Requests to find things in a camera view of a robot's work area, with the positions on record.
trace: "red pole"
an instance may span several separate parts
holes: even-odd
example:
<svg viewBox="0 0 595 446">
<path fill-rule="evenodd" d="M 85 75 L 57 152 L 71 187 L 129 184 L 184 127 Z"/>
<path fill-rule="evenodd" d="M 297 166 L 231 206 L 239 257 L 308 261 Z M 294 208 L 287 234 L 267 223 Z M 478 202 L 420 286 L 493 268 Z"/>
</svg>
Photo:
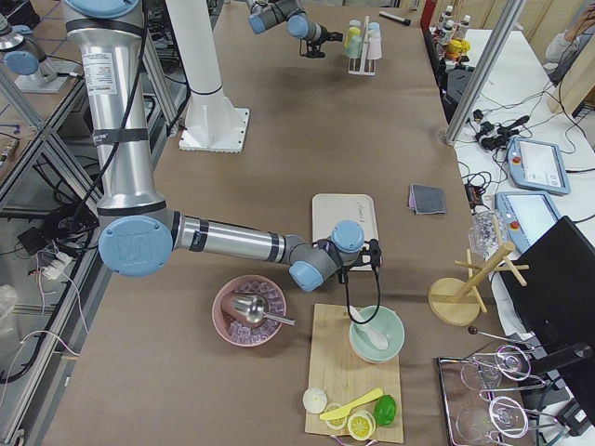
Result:
<svg viewBox="0 0 595 446">
<path fill-rule="evenodd" d="M 421 20 L 419 21 L 422 31 L 430 27 L 431 16 L 434 14 L 437 3 L 438 0 L 426 0 L 426 5 L 424 5 L 424 11 L 421 13 Z"/>
</svg>

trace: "wooden round base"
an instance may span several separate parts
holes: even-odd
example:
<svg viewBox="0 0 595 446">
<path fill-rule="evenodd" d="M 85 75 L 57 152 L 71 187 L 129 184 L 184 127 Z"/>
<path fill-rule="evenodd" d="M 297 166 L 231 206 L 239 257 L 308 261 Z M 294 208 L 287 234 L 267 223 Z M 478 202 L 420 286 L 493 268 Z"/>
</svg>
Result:
<svg viewBox="0 0 595 446">
<path fill-rule="evenodd" d="M 442 321 L 451 325 L 465 326 L 473 323 L 480 314 L 480 305 L 469 293 L 461 302 L 453 302 L 455 293 L 465 283 L 446 277 L 432 284 L 428 293 L 430 308 Z"/>
</svg>

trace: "hand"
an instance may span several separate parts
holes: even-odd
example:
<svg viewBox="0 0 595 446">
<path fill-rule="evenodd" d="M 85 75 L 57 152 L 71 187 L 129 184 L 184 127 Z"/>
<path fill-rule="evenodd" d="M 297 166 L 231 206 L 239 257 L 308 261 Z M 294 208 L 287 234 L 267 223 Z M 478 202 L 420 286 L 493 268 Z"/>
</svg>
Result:
<svg viewBox="0 0 595 446">
<path fill-rule="evenodd" d="M 585 11 L 578 17 L 575 24 L 571 26 L 564 39 L 573 42 L 579 35 L 583 34 L 591 26 L 595 25 L 595 4 L 589 5 Z"/>
</svg>

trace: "green lime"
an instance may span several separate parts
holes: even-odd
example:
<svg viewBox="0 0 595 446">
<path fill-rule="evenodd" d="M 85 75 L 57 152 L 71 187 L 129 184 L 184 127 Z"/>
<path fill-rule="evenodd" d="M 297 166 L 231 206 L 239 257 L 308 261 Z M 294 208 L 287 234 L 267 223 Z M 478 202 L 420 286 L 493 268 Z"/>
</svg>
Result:
<svg viewBox="0 0 595 446">
<path fill-rule="evenodd" d="M 397 403 L 391 395 L 383 395 L 374 406 L 374 418 L 379 426 L 387 426 L 393 422 L 397 414 Z"/>
</svg>

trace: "person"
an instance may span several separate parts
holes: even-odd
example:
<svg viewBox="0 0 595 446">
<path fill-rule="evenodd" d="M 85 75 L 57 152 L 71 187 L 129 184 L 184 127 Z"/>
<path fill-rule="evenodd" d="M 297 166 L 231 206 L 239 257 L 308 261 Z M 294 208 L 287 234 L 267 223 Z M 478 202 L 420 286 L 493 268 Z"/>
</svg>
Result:
<svg viewBox="0 0 595 446">
<path fill-rule="evenodd" d="M 558 84 L 595 32 L 595 3 L 589 5 L 565 32 L 557 34 L 546 49 L 544 68 Z"/>
</svg>

